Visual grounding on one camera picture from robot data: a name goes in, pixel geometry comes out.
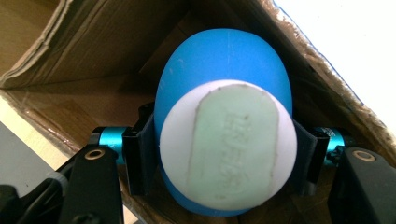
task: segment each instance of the cardboard box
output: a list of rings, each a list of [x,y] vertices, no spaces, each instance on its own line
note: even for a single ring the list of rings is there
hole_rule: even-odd
[[[396,164],[392,134],[272,1],[7,0],[0,10],[6,12],[0,13],[1,94],[68,155],[85,146],[97,126],[133,126],[137,108],[154,100],[163,67],[183,40],[230,27],[261,36],[278,52],[296,120],[345,128]],[[147,223],[329,223],[333,173],[324,169],[315,197],[296,196],[286,185],[240,217],[187,212],[159,176],[148,197],[131,197],[124,185],[122,193]]]

